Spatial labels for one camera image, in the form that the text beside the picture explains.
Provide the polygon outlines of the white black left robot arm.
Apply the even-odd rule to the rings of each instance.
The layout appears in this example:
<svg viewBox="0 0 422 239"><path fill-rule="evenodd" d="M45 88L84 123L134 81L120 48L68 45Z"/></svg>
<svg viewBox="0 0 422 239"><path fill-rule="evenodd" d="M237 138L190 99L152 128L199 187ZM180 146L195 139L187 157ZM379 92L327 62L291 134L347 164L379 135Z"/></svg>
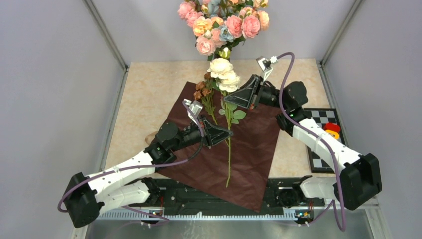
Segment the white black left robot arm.
<svg viewBox="0 0 422 239"><path fill-rule="evenodd" d="M213 147L233 132L201 116L198 122L180 130L173 122L162 124L152 143L143 151L110 169L85 176L74 174L59 201L58 210L68 213L75 228L84 227L99 215L130 204L153 206L159 201L158 185L149 177L166 167L183 164L175 152L192 145Z"/></svg>

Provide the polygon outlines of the white rose stem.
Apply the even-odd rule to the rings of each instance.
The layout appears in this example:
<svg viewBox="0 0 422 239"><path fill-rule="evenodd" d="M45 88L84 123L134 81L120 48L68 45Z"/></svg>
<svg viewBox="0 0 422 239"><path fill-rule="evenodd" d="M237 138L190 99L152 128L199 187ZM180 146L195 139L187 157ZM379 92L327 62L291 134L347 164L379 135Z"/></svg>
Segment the white rose stem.
<svg viewBox="0 0 422 239"><path fill-rule="evenodd" d="M230 93L239 89L240 76L235 73L234 66L229 57L231 50L224 47L210 61L207 72L212 79L212 86L220 91L221 96L228 96ZM230 130L233 124L239 124L239 121L246 116L246 113L238 110L234 103L229 103L224 99L220 100L221 109L219 114L224 115L227 122L227 129Z"/></svg>

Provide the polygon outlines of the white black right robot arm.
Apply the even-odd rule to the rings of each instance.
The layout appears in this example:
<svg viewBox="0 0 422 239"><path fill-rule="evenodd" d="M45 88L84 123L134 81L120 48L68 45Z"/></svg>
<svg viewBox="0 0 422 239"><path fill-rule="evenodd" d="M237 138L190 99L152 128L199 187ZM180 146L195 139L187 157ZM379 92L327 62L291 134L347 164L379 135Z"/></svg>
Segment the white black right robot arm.
<svg viewBox="0 0 422 239"><path fill-rule="evenodd" d="M304 111L302 105L308 98L303 82L293 81L278 90L262 77L252 75L245 85L223 99L246 109L258 104L283 108L275 116L280 130L302 142L334 170L335 178L305 176L297 182L292 191L296 204L321 198L343 202L345 208L355 210L382 191L378 158L348 148Z"/></svg>

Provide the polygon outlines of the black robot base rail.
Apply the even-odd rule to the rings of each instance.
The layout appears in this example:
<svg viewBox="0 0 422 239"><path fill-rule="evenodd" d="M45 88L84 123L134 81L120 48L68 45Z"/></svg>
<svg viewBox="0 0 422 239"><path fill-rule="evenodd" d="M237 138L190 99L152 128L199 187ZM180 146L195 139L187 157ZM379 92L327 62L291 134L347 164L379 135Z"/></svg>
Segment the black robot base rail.
<svg viewBox="0 0 422 239"><path fill-rule="evenodd" d="M270 178L267 181L259 212L204 193L171 179L157 179L159 192L151 202L130 204L131 207L156 208L160 215L185 216L201 212L204 216L281 216L292 207L324 207L323 199L299 199L292 185L298 178Z"/></svg>

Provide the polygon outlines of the beige satin ribbon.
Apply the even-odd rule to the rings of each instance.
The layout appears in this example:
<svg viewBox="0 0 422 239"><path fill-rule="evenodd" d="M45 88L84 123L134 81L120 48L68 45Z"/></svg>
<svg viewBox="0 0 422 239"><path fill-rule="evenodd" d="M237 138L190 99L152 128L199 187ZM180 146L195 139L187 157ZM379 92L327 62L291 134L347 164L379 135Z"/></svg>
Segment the beige satin ribbon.
<svg viewBox="0 0 422 239"><path fill-rule="evenodd" d="M156 136L156 134L157 134L157 133L158 133L158 132L156 131L156 132L153 132L153 133L151 133L151 134L147 135L147 136L145 137L145 139L144 139L145 143L146 143L147 145L150 145L150 144L152 143L152 141L154 140L154 138L155 138L155 136Z"/></svg>

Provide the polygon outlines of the red paper bouquet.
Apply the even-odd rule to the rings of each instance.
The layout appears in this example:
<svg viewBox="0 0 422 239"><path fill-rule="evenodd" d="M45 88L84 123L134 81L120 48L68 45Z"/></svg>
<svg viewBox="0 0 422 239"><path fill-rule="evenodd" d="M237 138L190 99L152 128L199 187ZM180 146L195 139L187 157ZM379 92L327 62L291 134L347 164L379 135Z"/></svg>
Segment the red paper bouquet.
<svg viewBox="0 0 422 239"><path fill-rule="evenodd" d="M231 148L204 147L191 161L159 174L237 206L260 212L280 129L279 108L259 105L231 126Z"/></svg>

